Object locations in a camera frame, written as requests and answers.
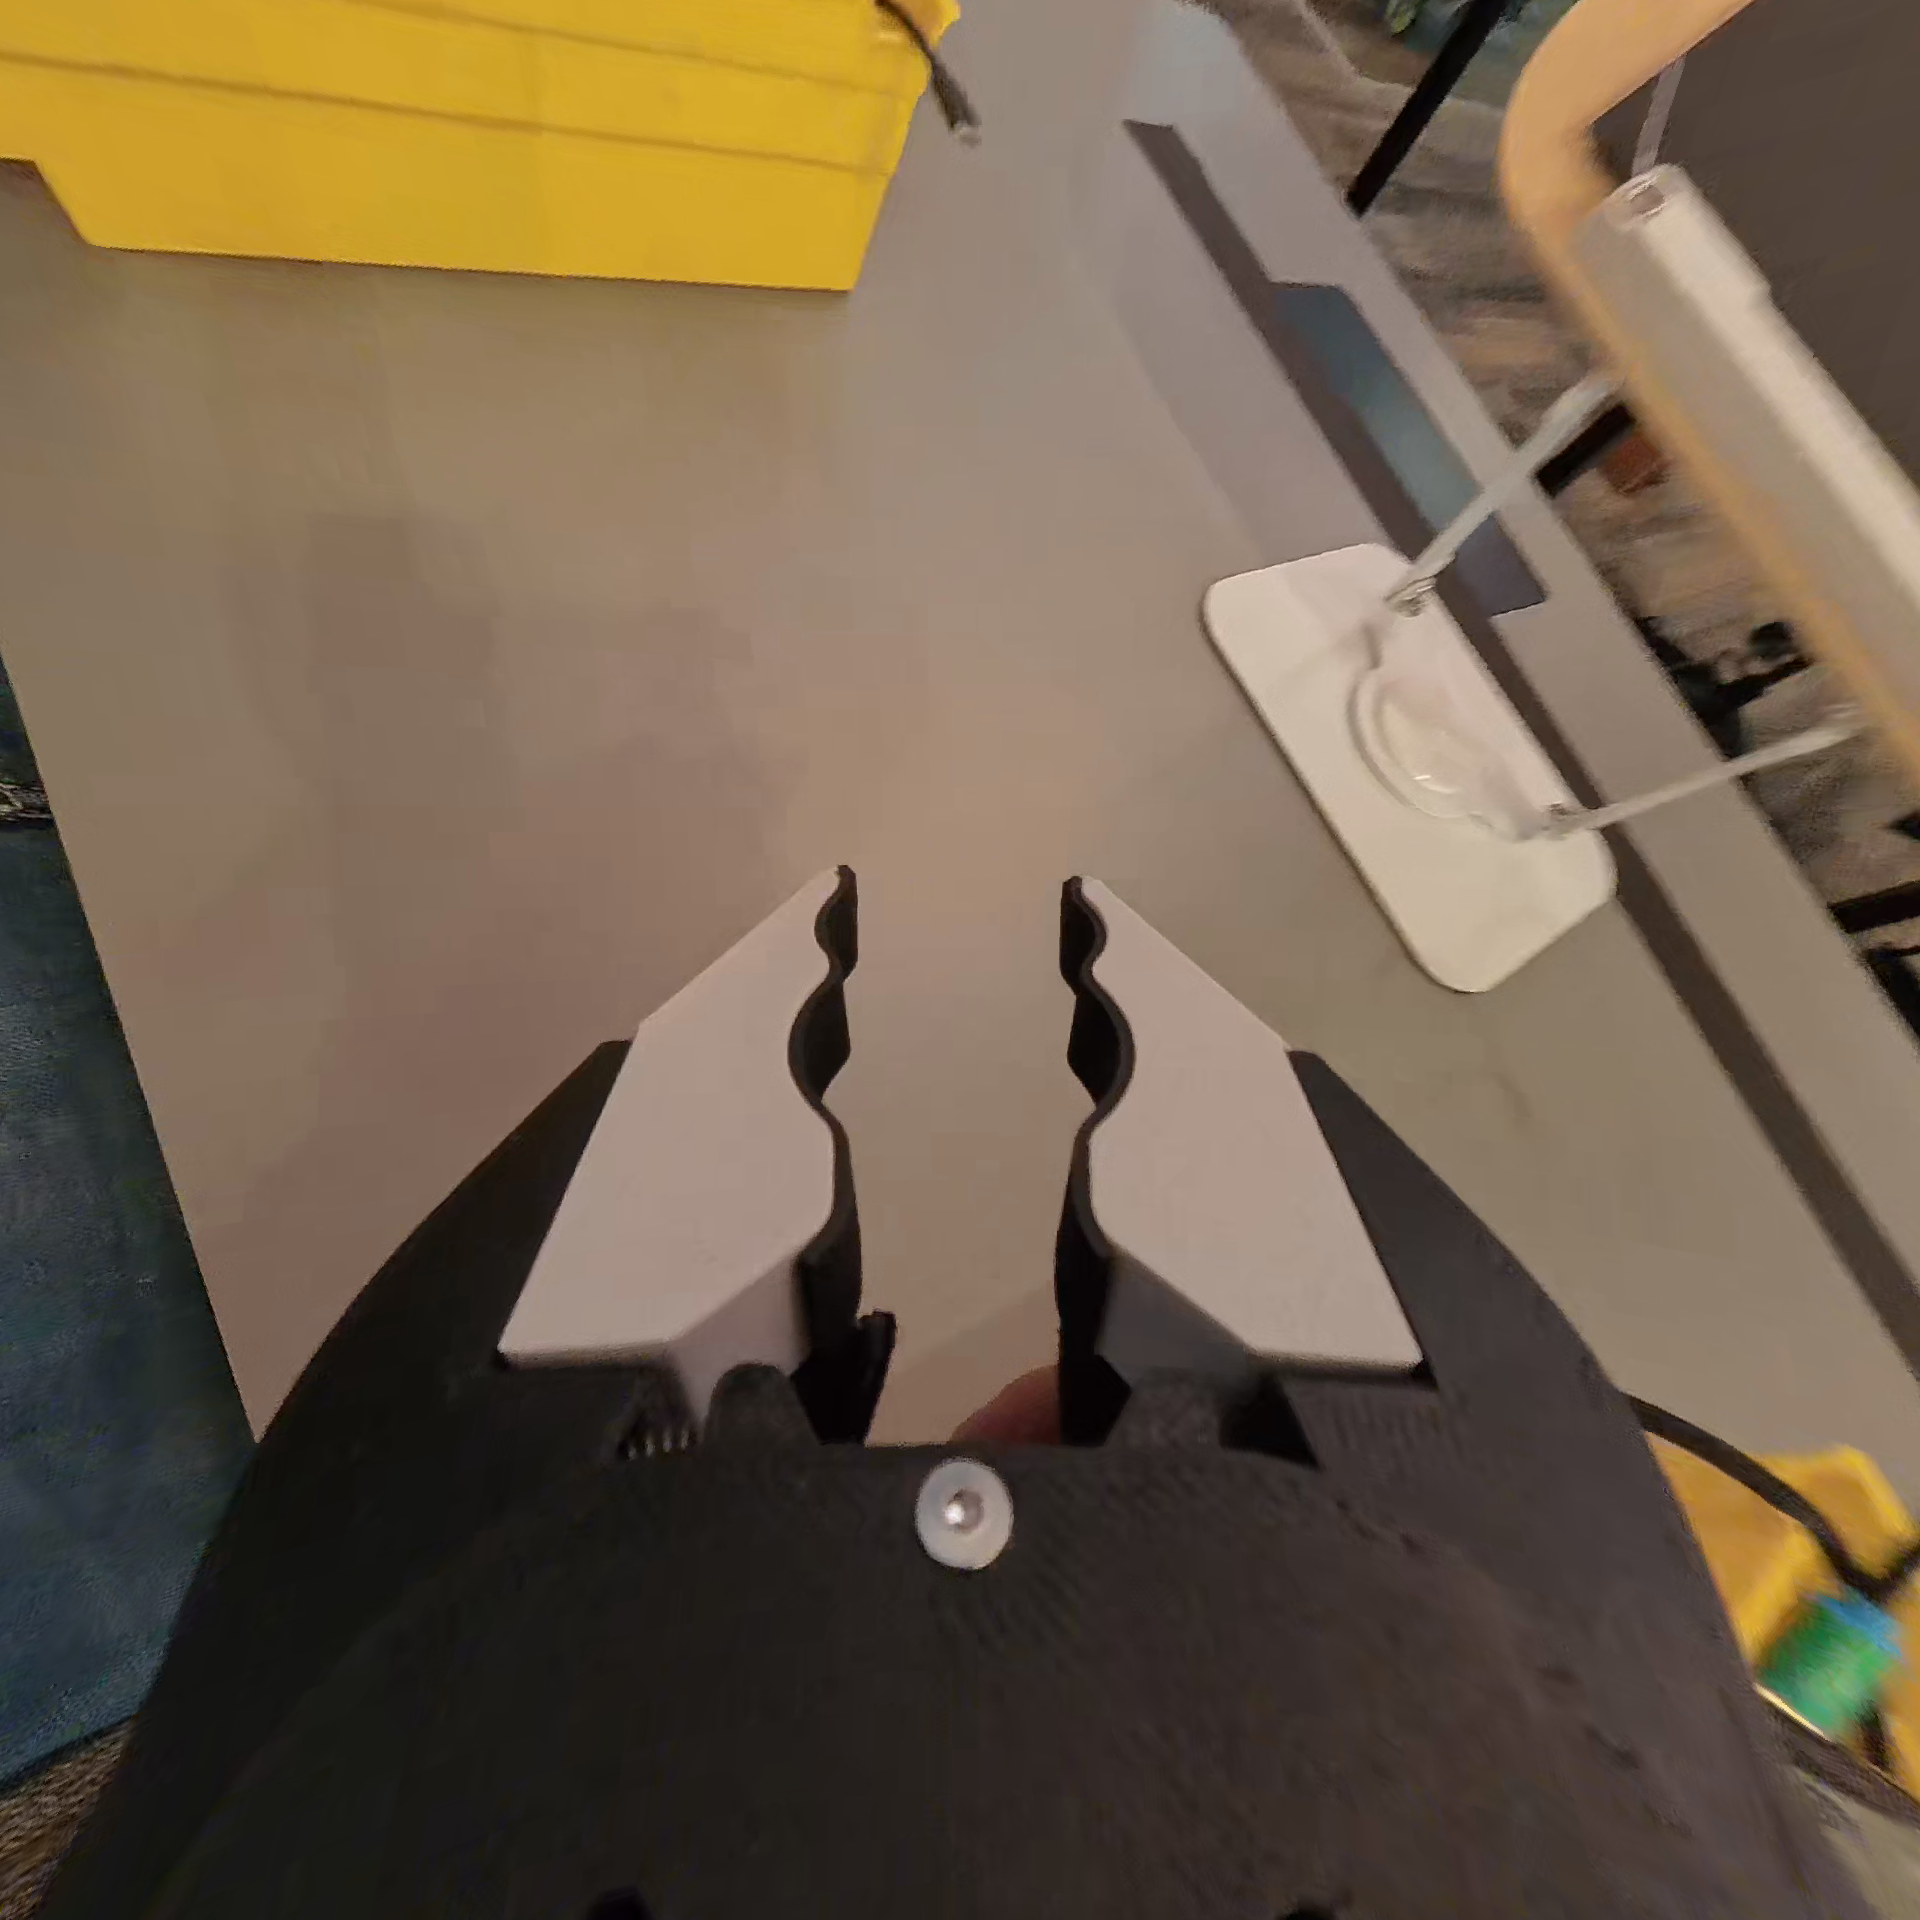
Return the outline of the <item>yellow plastic bin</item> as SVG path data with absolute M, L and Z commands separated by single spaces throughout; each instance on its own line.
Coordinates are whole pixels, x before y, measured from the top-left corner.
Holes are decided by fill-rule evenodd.
M 951 1 L 5 1 L 97 248 L 843 295 Z

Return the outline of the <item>braided hdmi cable teal plugs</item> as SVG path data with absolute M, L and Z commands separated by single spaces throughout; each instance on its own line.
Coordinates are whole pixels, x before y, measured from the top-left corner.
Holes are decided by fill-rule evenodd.
M 1817 1510 L 1760 1464 L 1762 1455 L 1752 1455 L 1647 1399 L 1632 1399 L 1631 1406 L 1647 1440 L 1658 1435 L 1705 1457 L 1815 1535 L 1842 1588 L 1807 1603 L 1773 1640 L 1760 1668 L 1752 1668 L 1743 1654 L 1747 1672 L 1762 1705 L 1784 1728 L 1800 1768 L 1864 1808 L 1916 1828 L 1919 1772 L 1916 1791 L 1909 1791 L 1882 1768 L 1887 1743 L 1879 1701 L 1882 1685 L 1901 1656 L 1901 1631 L 1891 1619 L 1889 1603 L 1909 1574 L 1916 1574 L 1919 1590 L 1919 1526 L 1916 1540 L 1891 1568 L 1865 1573 Z

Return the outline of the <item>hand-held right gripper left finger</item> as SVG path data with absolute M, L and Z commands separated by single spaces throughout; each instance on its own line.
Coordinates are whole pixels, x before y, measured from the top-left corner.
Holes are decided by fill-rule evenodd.
M 861 1309 L 848 1132 L 858 877 L 835 865 L 664 1000 L 616 1072 L 501 1333 L 514 1369 L 665 1372 L 695 1429 L 780 1372 L 817 1435 L 874 1430 L 896 1318 Z

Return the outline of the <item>yellow plastic piece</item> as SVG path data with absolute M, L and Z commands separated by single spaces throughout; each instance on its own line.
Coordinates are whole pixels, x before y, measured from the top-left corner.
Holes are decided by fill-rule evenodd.
M 1760 1668 L 1807 1603 L 1823 1593 L 1841 1593 L 1841 1576 L 1815 1535 L 1776 1503 L 1665 1438 L 1652 1435 L 1648 1447 L 1693 1529 L 1743 1654 L 1752 1668 Z M 1916 1540 L 1916 1509 L 1884 1468 L 1856 1447 L 1762 1455 L 1760 1464 L 1815 1509 L 1865 1573 L 1884 1573 Z M 1901 1656 L 1879 1694 L 1887 1743 L 1879 1767 L 1916 1791 L 1916 1574 L 1906 1576 L 1889 1612 L 1901 1631 Z

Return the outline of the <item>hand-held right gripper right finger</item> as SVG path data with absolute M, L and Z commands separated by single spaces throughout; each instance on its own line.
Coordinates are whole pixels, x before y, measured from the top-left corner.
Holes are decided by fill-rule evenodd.
M 1089 1099 L 1055 1252 L 1063 1440 L 1105 1441 L 1157 1376 L 1257 1430 L 1284 1379 L 1418 1383 L 1284 1039 L 1089 875 L 1063 884 L 1061 973 Z

